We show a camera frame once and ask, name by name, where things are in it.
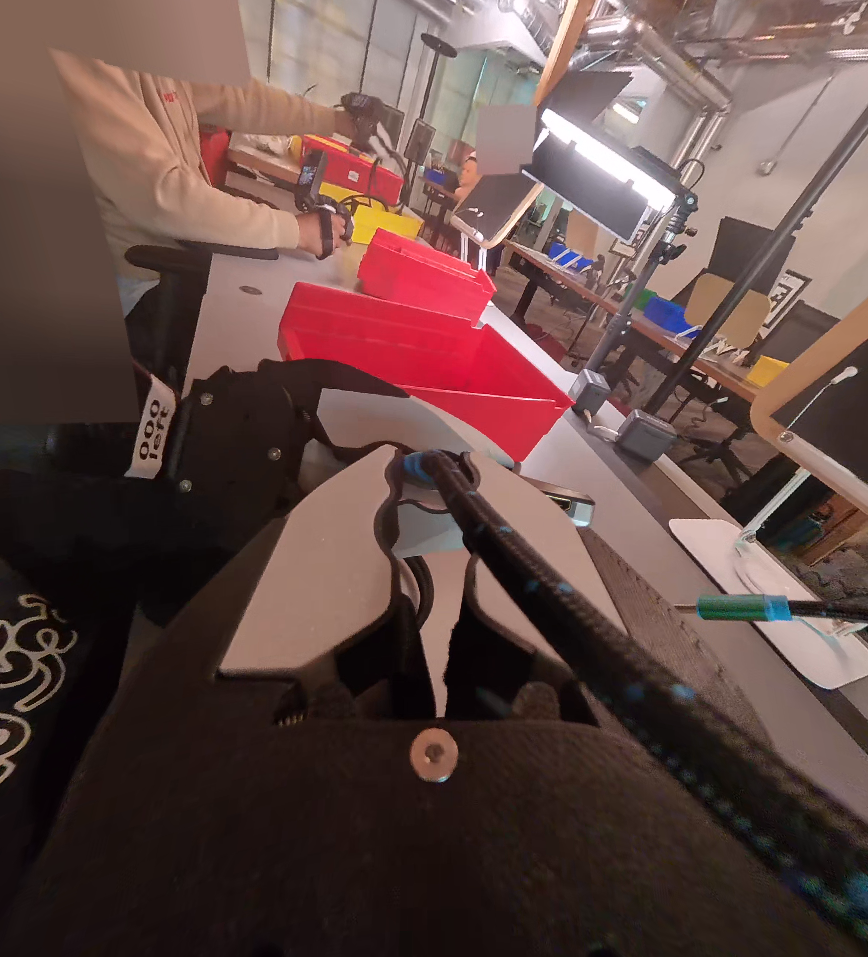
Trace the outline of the black light stand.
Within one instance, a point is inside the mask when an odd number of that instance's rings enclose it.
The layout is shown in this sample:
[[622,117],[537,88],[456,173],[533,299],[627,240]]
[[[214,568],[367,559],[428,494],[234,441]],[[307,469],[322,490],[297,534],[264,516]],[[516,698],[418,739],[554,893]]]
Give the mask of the black light stand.
[[663,223],[657,227],[657,236],[654,237],[648,249],[648,256],[644,261],[642,270],[621,301],[618,311],[608,322],[603,335],[568,393],[572,401],[572,410],[576,414],[580,416],[584,416],[585,412],[593,414],[592,407],[583,404],[582,396],[584,392],[594,381],[605,358],[615,348],[621,336],[630,328],[633,306],[648,285],[656,269],[679,257],[682,253],[685,246],[677,245],[675,240],[685,231],[691,213],[697,208],[698,199],[693,192],[688,190],[675,199]]

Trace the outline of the person's black printed sweatshirt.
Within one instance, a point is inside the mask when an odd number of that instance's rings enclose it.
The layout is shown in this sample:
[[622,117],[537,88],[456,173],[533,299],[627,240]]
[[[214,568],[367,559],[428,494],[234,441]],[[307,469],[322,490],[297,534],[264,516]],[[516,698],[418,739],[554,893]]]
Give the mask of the person's black printed sweatshirt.
[[61,598],[0,557],[0,919],[119,681],[133,611]]

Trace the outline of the studio light panel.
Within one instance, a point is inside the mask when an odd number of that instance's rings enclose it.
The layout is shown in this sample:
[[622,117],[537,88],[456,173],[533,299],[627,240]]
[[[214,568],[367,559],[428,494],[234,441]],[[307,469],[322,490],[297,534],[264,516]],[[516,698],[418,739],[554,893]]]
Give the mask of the studio light panel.
[[610,126],[643,114],[641,99],[626,92],[634,80],[627,70],[568,73],[538,106],[532,158],[520,168],[626,243],[667,214],[681,233],[699,208],[677,170]]

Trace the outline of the silver ceiling duct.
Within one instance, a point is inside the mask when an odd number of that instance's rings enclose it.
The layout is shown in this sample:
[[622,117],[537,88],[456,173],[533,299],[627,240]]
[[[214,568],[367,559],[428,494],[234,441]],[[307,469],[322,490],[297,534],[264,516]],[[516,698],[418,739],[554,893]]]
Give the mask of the silver ceiling duct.
[[592,63],[587,48],[597,37],[619,37],[607,54],[631,50],[681,101],[705,115],[726,117],[730,91],[693,61],[681,56],[646,20],[624,2],[499,1],[502,13],[514,15],[545,55],[534,102],[540,105],[567,74]]

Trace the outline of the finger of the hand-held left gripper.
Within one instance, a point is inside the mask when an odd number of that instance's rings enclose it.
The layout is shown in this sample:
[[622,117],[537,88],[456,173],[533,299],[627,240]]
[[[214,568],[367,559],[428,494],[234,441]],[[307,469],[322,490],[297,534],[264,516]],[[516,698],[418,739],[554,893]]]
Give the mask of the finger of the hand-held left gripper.
[[318,421],[338,448],[360,449],[375,443],[412,452],[478,452],[512,469],[514,460],[492,439],[455,415],[413,396],[323,389]]

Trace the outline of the black floor lamp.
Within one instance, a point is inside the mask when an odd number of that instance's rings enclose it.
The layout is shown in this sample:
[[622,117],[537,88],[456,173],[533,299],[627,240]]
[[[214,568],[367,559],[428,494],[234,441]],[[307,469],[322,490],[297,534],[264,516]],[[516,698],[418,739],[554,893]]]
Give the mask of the black floor lamp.
[[440,62],[445,58],[447,59],[456,58],[458,55],[458,51],[455,47],[452,46],[451,43],[446,42],[440,36],[437,36],[431,32],[423,32],[421,34],[421,40],[423,44],[425,45],[425,47],[428,48],[428,50],[432,53],[432,59],[431,59],[431,64],[428,70],[428,79],[427,79],[426,87],[424,90],[424,95],[422,97],[421,107],[418,113],[418,121],[422,123],[423,125],[425,125],[425,127],[429,127],[430,140],[433,141],[435,130],[434,130],[434,127],[428,123],[427,112],[428,112],[428,104],[430,102],[433,86],[435,83],[435,78],[437,76]]

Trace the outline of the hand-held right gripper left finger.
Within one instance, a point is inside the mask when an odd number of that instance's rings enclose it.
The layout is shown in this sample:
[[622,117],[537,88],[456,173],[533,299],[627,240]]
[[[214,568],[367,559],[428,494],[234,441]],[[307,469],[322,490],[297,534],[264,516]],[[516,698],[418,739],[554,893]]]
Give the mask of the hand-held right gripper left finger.
[[436,699],[421,640],[435,587],[422,558],[393,555],[404,455],[380,444],[317,487],[285,520],[217,674],[278,679],[303,708],[324,685],[380,712],[431,719]]

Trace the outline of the red plastic bin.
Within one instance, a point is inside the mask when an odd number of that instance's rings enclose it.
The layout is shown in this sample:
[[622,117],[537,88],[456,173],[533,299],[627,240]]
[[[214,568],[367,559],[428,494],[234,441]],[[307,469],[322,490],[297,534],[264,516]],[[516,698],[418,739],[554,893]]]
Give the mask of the red plastic bin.
[[327,165],[323,184],[343,190],[345,195],[359,194],[380,199],[396,205],[404,185],[402,175],[392,172],[368,154],[342,142],[315,135],[301,138],[300,159],[306,161],[308,154],[323,151]]
[[479,324],[496,287],[488,273],[415,238],[378,229],[357,271],[363,293]]
[[571,406],[493,327],[297,282],[278,331],[284,360],[351,365],[450,413],[524,461]]

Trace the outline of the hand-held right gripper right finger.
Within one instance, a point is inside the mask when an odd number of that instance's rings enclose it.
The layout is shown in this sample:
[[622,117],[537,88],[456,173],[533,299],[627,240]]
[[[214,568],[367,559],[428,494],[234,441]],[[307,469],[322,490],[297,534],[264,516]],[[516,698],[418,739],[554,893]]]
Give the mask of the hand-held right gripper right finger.
[[[509,526],[576,588],[623,636],[627,630],[579,531],[564,512],[524,478],[480,453],[464,455],[476,490]],[[444,671],[445,715],[499,720],[512,713],[530,683],[553,688],[562,720],[607,720],[607,711],[572,675],[562,656],[471,555],[464,570],[460,614]]]

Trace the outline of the long silver hub adapter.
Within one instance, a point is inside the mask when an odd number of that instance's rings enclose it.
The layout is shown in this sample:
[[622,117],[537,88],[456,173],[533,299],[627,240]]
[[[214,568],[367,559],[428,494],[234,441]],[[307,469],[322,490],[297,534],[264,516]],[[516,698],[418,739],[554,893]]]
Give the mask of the long silver hub adapter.
[[592,524],[595,501],[590,496],[541,480],[530,479],[529,482],[556,504],[576,527],[584,528]]

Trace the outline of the framed marker sign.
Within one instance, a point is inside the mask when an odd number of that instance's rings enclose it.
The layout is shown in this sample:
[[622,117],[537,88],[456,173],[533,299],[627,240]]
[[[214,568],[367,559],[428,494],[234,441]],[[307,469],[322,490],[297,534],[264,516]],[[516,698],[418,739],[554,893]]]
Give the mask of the framed marker sign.
[[784,268],[769,294],[770,309],[761,327],[762,335],[768,334],[781,321],[811,282],[810,277],[788,267]]

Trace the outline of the braided hdmi cable green plugs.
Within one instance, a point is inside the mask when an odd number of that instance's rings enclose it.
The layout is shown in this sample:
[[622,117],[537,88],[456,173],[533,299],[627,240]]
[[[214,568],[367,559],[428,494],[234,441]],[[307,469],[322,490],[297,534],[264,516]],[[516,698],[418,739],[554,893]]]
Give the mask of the braided hdmi cable green plugs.
[[868,955],[868,824],[630,641],[440,451],[404,474],[435,488],[479,558],[605,709],[775,876]]

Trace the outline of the grey power adapter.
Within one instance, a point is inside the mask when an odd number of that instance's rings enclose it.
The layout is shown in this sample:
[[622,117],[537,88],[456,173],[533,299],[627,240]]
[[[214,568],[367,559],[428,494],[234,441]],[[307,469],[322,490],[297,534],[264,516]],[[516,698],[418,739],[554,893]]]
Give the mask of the grey power adapter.
[[677,437],[676,430],[667,421],[635,409],[619,426],[615,444],[625,454],[653,463],[667,454]]
[[595,417],[608,401],[612,387],[606,378],[584,367],[574,380],[567,395],[572,402],[572,411],[579,417]]

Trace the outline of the black slanted pole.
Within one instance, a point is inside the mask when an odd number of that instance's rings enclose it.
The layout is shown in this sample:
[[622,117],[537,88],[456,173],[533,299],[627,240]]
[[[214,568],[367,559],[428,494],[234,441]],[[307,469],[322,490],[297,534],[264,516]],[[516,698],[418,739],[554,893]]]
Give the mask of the black slanted pole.
[[751,291],[753,282],[760,272],[770,263],[776,252],[785,241],[803,225],[816,204],[819,202],[828,186],[836,179],[849,159],[858,150],[859,146],[868,137],[868,105],[859,114],[856,121],[849,127],[846,135],[835,146],[827,159],[817,170],[799,197],[787,210],[783,219],[769,235],[759,252],[751,259],[748,266],[733,284],[723,301],[718,305],[712,317],[697,333],[691,345],[682,357],[671,367],[663,382],[643,405],[645,413],[656,413],[667,401],[669,395],[687,376],[692,365],[701,356],[708,344],[738,308],[746,294]]

